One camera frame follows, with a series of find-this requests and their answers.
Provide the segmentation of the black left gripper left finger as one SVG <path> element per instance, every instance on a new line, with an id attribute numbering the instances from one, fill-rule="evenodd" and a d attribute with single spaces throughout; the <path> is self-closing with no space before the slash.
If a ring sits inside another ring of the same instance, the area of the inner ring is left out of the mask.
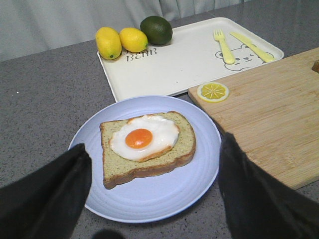
<path id="1" fill-rule="evenodd" d="M 0 190 L 2 239 L 68 239 L 91 187 L 91 158 L 78 144 Z"/>

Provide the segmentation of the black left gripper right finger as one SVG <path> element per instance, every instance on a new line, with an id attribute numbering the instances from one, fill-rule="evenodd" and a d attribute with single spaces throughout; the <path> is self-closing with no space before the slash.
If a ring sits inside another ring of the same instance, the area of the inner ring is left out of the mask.
<path id="1" fill-rule="evenodd" d="M 219 188 L 234 239 L 317 239 L 319 205 L 265 172 L 224 134 Z"/>

